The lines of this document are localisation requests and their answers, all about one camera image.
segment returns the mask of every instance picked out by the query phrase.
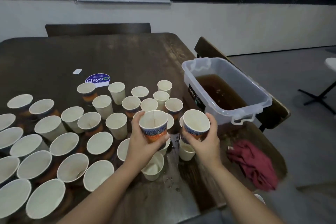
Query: forearm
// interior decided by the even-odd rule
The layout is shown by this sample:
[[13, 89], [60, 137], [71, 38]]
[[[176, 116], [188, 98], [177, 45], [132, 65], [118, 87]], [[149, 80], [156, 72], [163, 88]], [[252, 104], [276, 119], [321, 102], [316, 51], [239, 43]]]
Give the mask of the forearm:
[[134, 167], [123, 164], [94, 192], [70, 211], [58, 224], [104, 224], [110, 219], [118, 201], [136, 177]]
[[239, 224], [283, 224], [223, 166], [210, 171]]

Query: person's right hand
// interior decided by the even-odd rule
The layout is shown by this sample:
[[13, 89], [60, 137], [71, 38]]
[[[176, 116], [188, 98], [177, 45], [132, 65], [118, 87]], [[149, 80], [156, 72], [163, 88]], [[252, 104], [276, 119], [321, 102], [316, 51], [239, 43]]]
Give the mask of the person's right hand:
[[204, 141], [196, 140], [183, 127], [183, 136], [187, 139], [190, 145], [194, 148], [197, 156], [202, 164], [211, 172], [214, 169], [222, 166], [219, 156], [219, 138], [217, 137], [217, 121], [214, 116], [209, 113], [205, 114], [210, 120], [210, 129]]

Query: clear plastic storage box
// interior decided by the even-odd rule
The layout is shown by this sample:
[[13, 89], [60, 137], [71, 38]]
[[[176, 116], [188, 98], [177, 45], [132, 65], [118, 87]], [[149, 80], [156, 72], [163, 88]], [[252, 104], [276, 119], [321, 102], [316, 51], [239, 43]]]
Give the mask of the clear plastic storage box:
[[[205, 106], [204, 111], [211, 113], [218, 125], [232, 123], [242, 125], [244, 121], [253, 121], [255, 115], [272, 104], [271, 96], [251, 78], [234, 65], [222, 58], [198, 58], [184, 61], [184, 82], [195, 103]], [[217, 74], [248, 104], [246, 107], [224, 110], [220, 108], [202, 88], [195, 77]]]

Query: chair backrest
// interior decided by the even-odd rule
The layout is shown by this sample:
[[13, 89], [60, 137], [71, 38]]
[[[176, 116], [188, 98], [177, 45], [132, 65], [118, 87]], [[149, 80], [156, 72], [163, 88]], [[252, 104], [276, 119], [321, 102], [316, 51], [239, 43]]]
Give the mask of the chair backrest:
[[150, 33], [149, 23], [47, 24], [48, 36], [114, 35]]
[[[207, 39], [200, 37], [198, 40], [195, 51], [197, 56], [202, 58], [223, 58], [237, 67], [227, 56], [225, 56], [220, 50], [214, 47]], [[272, 95], [272, 105], [264, 108], [263, 112], [256, 115], [256, 118], [267, 129], [273, 129], [291, 116], [291, 112]]]

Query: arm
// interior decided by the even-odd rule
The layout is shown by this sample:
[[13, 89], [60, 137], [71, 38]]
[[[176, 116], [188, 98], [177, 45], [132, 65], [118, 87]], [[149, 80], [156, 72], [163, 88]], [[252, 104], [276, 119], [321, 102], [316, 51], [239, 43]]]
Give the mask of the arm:
[[202, 142], [183, 130], [183, 135], [194, 148], [203, 165], [210, 172], [224, 194], [233, 215], [239, 224], [284, 224], [256, 196], [241, 184], [221, 163], [217, 122], [211, 114], [210, 130]]
[[139, 120], [144, 113], [138, 114], [132, 120], [132, 135], [123, 165], [58, 224], [104, 224], [111, 218], [128, 185], [169, 138], [167, 134], [148, 144], [139, 127]]

